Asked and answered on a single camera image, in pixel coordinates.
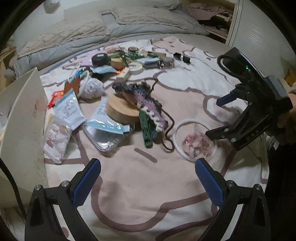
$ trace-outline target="brown string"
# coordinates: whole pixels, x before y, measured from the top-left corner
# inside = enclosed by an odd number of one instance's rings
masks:
[[[169,147],[167,147],[166,145],[165,145],[165,143],[163,142],[163,138],[161,138],[161,144],[163,145],[163,147],[165,148],[165,149],[167,149],[168,151],[171,151],[171,152],[173,152],[174,150],[175,150],[175,146],[174,146],[174,143],[173,143],[173,141],[168,137],[168,133],[171,131],[171,129],[173,129],[173,127],[174,127],[174,125],[175,125],[175,121],[174,121],[174,119],[166,112],[166,111],[164,111],[163,110],[163,108],[162,107],[160,107],[159,106],[159,104],[156,102],[156,100],[154,99],[154,98],[152,98],[151,97],[151,92],[154,90],[154,86],[158,83],[158,80],[156,79],[154,79],[154,84],[152,85],[152,87],[151,87],[151,90],[150,90],[150,92],[146,95],[146,97],[148,97],[148,98],[150,98],[153,102],[154,102],[154,104],[156,105],[156,107],[157,108],[159,108],[163,113],[165,113],[166,115],[167,115],[167,117],[169,117],[169,119],[172,121],[172,125],[167,129],[167,131],[165,132],[165,139],[167,140],[167,141],[169,141],[171,144],[172,144],[172,148],[169,148]]]

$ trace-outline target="metal screw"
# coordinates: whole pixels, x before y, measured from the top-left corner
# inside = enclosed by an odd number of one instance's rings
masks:
[[[259,185],[259,184],[255,184],[255,186],[254,186],[257,190],[261,190],[262,189],[262,187]]]
[[[38,184],[38,185],[35,186],[35,190],[36,190],[36,191],[38,191],[38,190],[40,190],[40,189],[41,189],[41,185],[40,185],[40,184]]]
[[[69,181],[63,181],[63,182],[61,183],[61,186],[65,188],[65,187],[67,187],[69,184],[70,184]]]
[[[234,181],[231,181],[231,180],[227,181],[227,186],[233,187],[234,186]]]

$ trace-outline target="red snack wrapper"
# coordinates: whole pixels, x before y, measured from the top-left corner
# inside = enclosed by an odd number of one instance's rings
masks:
[[[48,108],[52,108],[64,95],[64,91],[55,91],[52,95],[52,99],[48,104]]]

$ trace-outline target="blanket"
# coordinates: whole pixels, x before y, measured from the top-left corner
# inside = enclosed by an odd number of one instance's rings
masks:
[[[222,71],[215,56],[201,51],[176,37],[148,39],[119,44],[122,47],[144,47],[145,50],[164,52],[173,56],[179,52],[191,58],[190,65],[175,62],[174,69],[145,70],[132,75],[130,83],[147,81],[153,84],[152,92],[175,120],[195,118],[217,128],[234,120],[247,104],[236,100],[221,108],[217,98],[226,95],[239,81]],[[81,61],[77,56],[41,76],[45,92],[50,100],[53,91],[64,88],[64,79],[70,74],[65,66]],[[107,94],[115,77],[104,84]],[[87,119],[91,117],[100,100],[81,102],[80,107]],[[187,125],[177,132],[177,142],[194,132],[196,126]],[[142,132],[135,132],[112,153],[99,152],[84,132],[79,129],[66,153],[62,165],[55,165],[45,156],[46,172],[50,187],[64,180],[71,180],[91,158],[98,158],[102,172],[83,206],[78,208],[82,218],[100,241],[181,241],[198,240],[217,214],[194,170],[194,163],[186,161],[176,151],[168,153],[162,145],[154,144],[146,149]],[[227,140],[218,141],[215,156],[208,161],[226,180],[252,187],[259,183],[265,190],[269,169],[265,138],[259,137],[239,152]],[[238,220],[241,206],[223,240],[230,237]],[[56,208],[60,224],[69,240],[73,237]]]

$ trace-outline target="green plastic object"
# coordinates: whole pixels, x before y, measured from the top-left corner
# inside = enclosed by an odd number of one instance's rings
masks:
[[[140,110],[139,118],[140,118],[140,124],[141,124],[141,128],[142,128],[145,147],[151,148],[153,146],[153,139],[152,139],[151,127],[148,122],[149,116],[146,115],[145,112]]]

